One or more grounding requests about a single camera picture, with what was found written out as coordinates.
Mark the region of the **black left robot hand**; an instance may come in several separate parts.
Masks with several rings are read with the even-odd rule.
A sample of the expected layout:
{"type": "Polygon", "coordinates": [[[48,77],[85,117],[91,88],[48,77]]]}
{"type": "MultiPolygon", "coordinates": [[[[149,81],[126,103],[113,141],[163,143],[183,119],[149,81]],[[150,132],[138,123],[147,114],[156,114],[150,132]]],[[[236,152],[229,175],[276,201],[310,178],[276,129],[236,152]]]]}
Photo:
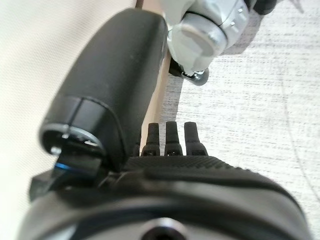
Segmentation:
{"type": "Polygon", "coordinates": [[[39,129],[57,156],[35,175],[20,240],[310,240],[306,217],[279,184],[209,156],[194,122],[141,128],[167,43],[158,14],[129,8],[93,36],[39,129]]]}

